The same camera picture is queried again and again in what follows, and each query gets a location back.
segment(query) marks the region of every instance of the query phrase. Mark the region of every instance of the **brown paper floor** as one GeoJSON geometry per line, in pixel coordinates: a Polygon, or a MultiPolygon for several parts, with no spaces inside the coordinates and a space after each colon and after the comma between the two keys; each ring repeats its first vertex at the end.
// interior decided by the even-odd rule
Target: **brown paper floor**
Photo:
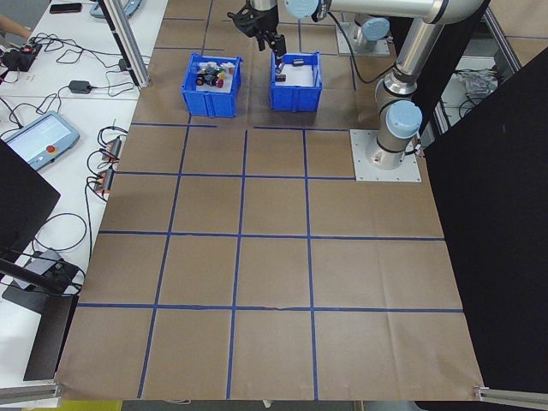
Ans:
{"type": "Polygon", "coordinates": [[[548,47],[546,0],[491,0],[490,7],[521,65],[548,47]]]}
{"type": "MultiPolygon", "coordinates": [[[[318,113],[272,111],[268,53],[226,21],[242,1],[212,3],[167,8],[57,374],[64,395],[474,399],[426,164],[421,184],[353,178],[347,130],[378,126],[374,85],[355,84],[329,22],[282,14],[289,52],[324,52],[325,89],[318,113]],[[237,117],[188,114],[192,51],[244,57],[237,117]]],[[[373,77],[392,61],[359,63],[373,77]]]]}

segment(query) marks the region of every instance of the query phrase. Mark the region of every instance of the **white table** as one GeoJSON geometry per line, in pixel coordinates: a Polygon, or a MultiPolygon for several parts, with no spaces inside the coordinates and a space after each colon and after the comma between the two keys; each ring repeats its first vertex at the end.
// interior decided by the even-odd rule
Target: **white table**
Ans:
{"type": "MultiPolygon", "coordinates": [[[[134,32],[135,39],[140,48],[142,56],[151,56],[156,43],[156,37],[167,0],[144,0],[141,7],[129,19],[130,26],[134,32]]],[[[34,28],[33,35],[39,33],[55,34],[60,39],[73,39],[78,45],[87,49],[102,51],[105,53],[116,53],[120,51],[112,36],[105,20],[91,17],[89,11],[92,5],[84,3],[80,13],[69,13],[52,15],[45,12],[39,24],[34,28]]],[[[65,45],[61,50],[45,52],[44,49],[38,54],[33,66],[27,73],[11,72],[6,81],[15,81],[13,84],[3,83],[0,85],[1,96],[22,96],[22,97],[45,97],[56,92],[63,86],[67,86],[72,80],[87,80],[92,86],[107,86],[108,82],[105,73],[117,68],[105,68],[94,56],[84,53],[80,61],[75,64],[61,64],[56,60],[69,47],[65,45]]],[[[121,55],[99,57],[107,64],[116,64],[121,55]]],[[[72,61],[76,58],[74,53],[69,53],[63,61],[72,61]]],[[[109,74],[111,84],[132,82],[128,72],[109,74]]],[[[112,89],[112,93],[122,90],[125,86],[112,89]]],[[[72,94],[68,89],[61,92],[65,98],[108,98],[107,90],[93,90],[90,94],[72,94]]],[[[139,90],[135,87],[130,92],[123,92],[118,99],[136,100],[139,97],[139,90]]]]}
{"type": "MultiPolygon", "coordinates": [[[[11,105],[23,101],[31,104],[39,104],[41,98],[5,98],[11,105]]],[[[116,121],[116,125],[128,129],[131,118],[137,104],[134,100],[102,100],[104,109],[102,116],[96,111],[98,100],[73,98],[63,105],[60,114],[80,132],[80,139],[76,145],[61,155],[54,163],[46,165],[39,171],[55,189],[61,194],[52,214],[60,212],[73,212],[87,220],[86,202],[84,198],[84,184],[86,176],[90,175],[86,167],[88,155],[99,149],[97,132],[116,121]]],[[[8,115],[5,106],[0,107],[0,118],[8,115]]],[[[21,122],[29,123],[37,115],[34,109],[23,106],[18,111],[21,122]]],[[[0,133],[11,129],[13,124],[0,122],[0,133]]],[[[115,138],[119,133],[105,132],[104,137],[115,138]]],[[[101,162],[98,154],[92,158],[91,166],[95,167],[101,162]]],[[[92,236],[96,237],[98,226],[104,212],[104,202],[97,199],[92,193],[88,194],[90,214],[92,219],[92,236]]],[[[50,247],[65,247],[78,241],[82,234],[82,224],[73,217],[60,217],[53,220],[39,234],[39,239],[50,247]]],[[[67,261],[78,265],[84,271],[87,268],[89,257],[89,240],[86,239],[74,250],[60,253],[67,261]]],[[[28,358],[33,346],[34,336],[38,327],[40,316],[23,309],[10,301],[0,298],[0,387],[19,386],[28,363],[28,358]]]]}
{"type": "MultiPolygon", "coordinates": [[[[142,55],[152,55],[167,1],[144,0],[140,9],[129,20],[142,55]]],[[[79,45],[89,49],[118,53],[116,42],[106,22],[89,15],[91,7],[91,4],[84,3],[82,12],[72,15],[51,15],[46,12],[33,33],[54,33],[62,39],[74,39],[79,45]]],[[[77,64],[56,63],[56,59],[65,50],[67,50],[66,47],[52,53],[41,52],[31,70],[28,73],[21,73],[15,84],[0,85],[0,96],[12,107],[22,102],[39,105],[43,97],[66,86],[71,80],[88,80],[93,86],[106,86],[104,73],[107,70],[89,55],[82,56],[77,64]]],[[[102,58],[108,64],[113,64],[120,57],[102,58]]],[[[16,78],[16,73],[9,73],[6,80],[13,81],[16,78]]],[[[127,73],[113,74],[110,79],[112,84],[131,81],[127,73]]],[[[112,98],[106,95],[106,90],[95,90],[91,94],[80,95],[71,94],[65,89],[61,92],[61,97],[63,105],[59,113],[80,132],[80,139],[75,147],[65,152],[55,163],[45,166],[39,173],[61,194],[61,199],[52,215],[60,212],[74,212],[86,220],[84,184],[86,176],[90,175],[86,167],[86,159],[91,152],[99,148],[97,133],[101,128],[113,123],[121,128],[129,128],[139,92],[135,88],[131,92],[124,92],[112,98]]],[[[8,110],[0,104],[0,120],[2,120],[0,133],[14,127],[13,123],[5,121],[7,116],[8,110]]],[[[38,115],[31,107],[24,106],[17,111],[17,116],[23,124],[28,124],[38,115]]],[[[104,134],[107,140],[116,136],[117,133],[105,132],[104,134]]],[[[97,154],[92,158],[92,167],[101,161],[100,157],[97,154]]],[[[92,193],[89,193],[88,197],[94,239],[103,216],[104,202],[92,193]]],[[[39,239],[50,247],[62,247],[77,241],[82,230],[83,226],[76,218],[60,217],[40,232],[39,239]],[[63,233],[63,244],[60,243],[59,233],[63,233]]],[[[89,257],[88,244],[89,240],[86,238],[77,248],[61,255],[85,271],[89,257]]],[[[2,325],[0,328],[0,358],[2,358],[0,387],[32,383],[23,382],[23,376],[39,320],[40,316],[37,313],[0,298],[0,324],[2,325]]],[[[55,407],[57,400],[16,405],[18,407],[55,407]]]]}

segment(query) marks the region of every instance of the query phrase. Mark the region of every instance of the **black curtain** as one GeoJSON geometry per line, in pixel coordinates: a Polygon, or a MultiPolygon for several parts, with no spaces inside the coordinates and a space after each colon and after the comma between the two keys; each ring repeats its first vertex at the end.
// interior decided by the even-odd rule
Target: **black curtain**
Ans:
{"type": "Polygon", "coordinates": [[[546,67],[548,49],[426,149],[479,367],[498,390],[548,393],[546,67]]]}

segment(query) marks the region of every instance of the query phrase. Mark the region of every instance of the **smartphone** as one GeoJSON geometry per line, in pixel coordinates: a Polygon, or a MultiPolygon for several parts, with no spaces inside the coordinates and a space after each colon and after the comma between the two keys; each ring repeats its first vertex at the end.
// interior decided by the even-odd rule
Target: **smartphone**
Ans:
{"type": "Polygon", "coordinates": [[[79,11],[82,11],[82,3],[52,4],[50,6],[50,13],[53,15],[59,13],[78,13],[79,11]]]}

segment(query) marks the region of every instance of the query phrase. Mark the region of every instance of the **blue plastic bin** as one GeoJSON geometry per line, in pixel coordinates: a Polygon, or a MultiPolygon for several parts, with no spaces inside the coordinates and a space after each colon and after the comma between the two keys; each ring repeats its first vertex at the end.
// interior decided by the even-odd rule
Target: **blue plastic bin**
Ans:
{"type": "Polygon", "coordinates": [[[236,115],[236,98],[241,85],[241,62],[239,56],[210,57],[192,53],[188,63],[187,73],[182,81],[181,95],[188,111],[193,116],[234,117],[236,115]],[[217,64],[233,63],[234,73],[230,92],[210,92],[196,90],[196,74],[200,63],[215,62],[217,64]]]}
{"type": "Polygon", "coordinates": [[[292,64],[296,58],[302,58],[305,65],[311,65],[313,86],[277,86],[276,61],[271,59],[271,108],[280,111],[316,111],[324,88],[319,51],[314,54],[286,54],[282,61],[292,64]]]}

